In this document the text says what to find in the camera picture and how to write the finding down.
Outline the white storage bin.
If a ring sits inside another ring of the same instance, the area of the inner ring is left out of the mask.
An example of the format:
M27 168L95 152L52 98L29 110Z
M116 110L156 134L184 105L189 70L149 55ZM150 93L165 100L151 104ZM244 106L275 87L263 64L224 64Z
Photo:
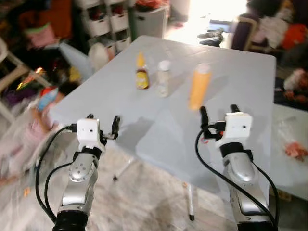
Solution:
M161 39L165 36L169 12L167 5L155 9L135 4L133 9L131 28L134 39L143 35Z

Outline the white low table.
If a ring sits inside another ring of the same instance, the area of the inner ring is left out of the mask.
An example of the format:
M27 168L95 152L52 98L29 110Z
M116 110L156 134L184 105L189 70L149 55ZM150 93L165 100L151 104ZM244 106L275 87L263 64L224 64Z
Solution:
M283 105L273 105L271 124L271 160L269 172L277 188L308 200L308 159L287 156L285 145L296 141L308 145L308 112Z

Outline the white plastic chair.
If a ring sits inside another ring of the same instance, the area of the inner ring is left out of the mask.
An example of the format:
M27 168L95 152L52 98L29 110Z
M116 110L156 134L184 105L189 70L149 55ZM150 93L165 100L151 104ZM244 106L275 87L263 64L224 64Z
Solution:
M4 60L9 60L9 62L15 65L15 68L9 74L6 74L0 78L0 115L6 118L9 123L13 123L16 120L16 117L13 115L9 107L2 103L1 93L19 77L28 75L29 68L15 55L13 55L11 51L9 51L6 42L2 39L2 37L0 37L0 64L2 64Z

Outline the white plastic drawer cabinet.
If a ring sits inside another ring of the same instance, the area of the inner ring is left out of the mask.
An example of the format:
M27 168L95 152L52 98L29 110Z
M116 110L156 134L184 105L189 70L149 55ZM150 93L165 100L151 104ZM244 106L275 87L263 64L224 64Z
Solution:
M72 0L89 46L103 44L114 56L131 43L130 0Z

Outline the orange cloth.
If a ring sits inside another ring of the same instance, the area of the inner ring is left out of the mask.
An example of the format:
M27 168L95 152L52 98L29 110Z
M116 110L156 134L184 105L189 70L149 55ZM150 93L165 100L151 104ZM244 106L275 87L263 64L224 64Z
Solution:
M294 48L298 44L306 42L308 37L308 27L304 24L290 24L284 34L281 47L284 50Z

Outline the purple chair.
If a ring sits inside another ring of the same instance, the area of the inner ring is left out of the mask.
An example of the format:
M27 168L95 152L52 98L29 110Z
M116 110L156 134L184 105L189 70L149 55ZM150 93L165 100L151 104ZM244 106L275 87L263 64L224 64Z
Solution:
M240 14L232 23L231 49L253 52L253 37L259 30L260 18L251 13Z

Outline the grey folding table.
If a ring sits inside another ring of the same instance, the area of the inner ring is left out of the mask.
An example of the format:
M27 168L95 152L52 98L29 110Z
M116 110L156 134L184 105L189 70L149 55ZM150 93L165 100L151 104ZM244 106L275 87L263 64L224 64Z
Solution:
M139 52L145 57L150 81L146 90L136 86ZM165 98L157 92L161 60L171 62L169 95ZM114 116L120 116L115 147L191 186L231 200L228 183L214 174L224 169L220 151L214 140L196 141L201 129L200 108L188 107L194 69L201 63L211 68L202 105L209 122L224 120L231 104L250 114L253 122L244 148L252 151L260 169L268 169L275 72L275 58L270 55L141 36L49 114L61 125L93 114L104 128L110 127ZM259 175L258 186L268 207L270 182Z

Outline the orange juice bottle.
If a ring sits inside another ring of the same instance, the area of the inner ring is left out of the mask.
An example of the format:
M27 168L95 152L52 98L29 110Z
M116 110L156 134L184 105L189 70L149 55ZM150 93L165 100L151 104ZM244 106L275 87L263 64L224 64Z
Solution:
M192 76L191 93L188 101L189 109L198 110L203 105L210 79L211 68L209 64L198 64Z

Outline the child in white shirt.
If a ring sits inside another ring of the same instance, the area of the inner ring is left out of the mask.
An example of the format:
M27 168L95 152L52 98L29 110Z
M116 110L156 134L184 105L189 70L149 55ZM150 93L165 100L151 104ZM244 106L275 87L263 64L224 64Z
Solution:
M284 97L294 99L295 92L301 92L308 89L308 75L304 69L296 69L283 82Z

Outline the person in pink clothes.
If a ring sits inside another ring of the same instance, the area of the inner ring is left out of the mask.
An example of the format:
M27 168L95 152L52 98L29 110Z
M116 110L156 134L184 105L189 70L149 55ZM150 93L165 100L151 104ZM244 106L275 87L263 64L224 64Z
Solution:
M0 185L24 174L34 161L37 147L57 127L48 113L66 96L63 90L62 85L44 90L35 105L24 112L25 122L0 139Z

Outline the pink and green bag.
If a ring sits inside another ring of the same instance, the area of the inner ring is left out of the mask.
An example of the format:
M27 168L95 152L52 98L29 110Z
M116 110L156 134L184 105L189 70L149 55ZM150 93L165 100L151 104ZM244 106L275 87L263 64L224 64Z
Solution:
M51 23L46 23L39 28L28 28L24 31L29 39L31 48L44 48L48 45L56 44L59 40L55 36Z

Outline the clear plastic bag red contents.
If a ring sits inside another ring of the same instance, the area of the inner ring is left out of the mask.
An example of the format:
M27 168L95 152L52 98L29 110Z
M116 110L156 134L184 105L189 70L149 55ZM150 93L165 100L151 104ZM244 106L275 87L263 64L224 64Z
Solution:
M280 119L276 123L276 130L284 154L296 160L304 161L308 156L308 151L303 145L302 135L306 135L307 132L297 124L297 119L295 117Z

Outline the pale bottle white cap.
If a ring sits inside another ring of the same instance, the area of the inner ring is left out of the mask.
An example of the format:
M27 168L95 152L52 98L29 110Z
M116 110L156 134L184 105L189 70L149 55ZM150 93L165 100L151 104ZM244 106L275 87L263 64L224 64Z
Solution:
M157 92L160 97L169 95L169 82L171 79L171 62L169 60L161 60L158 63L157 73Z

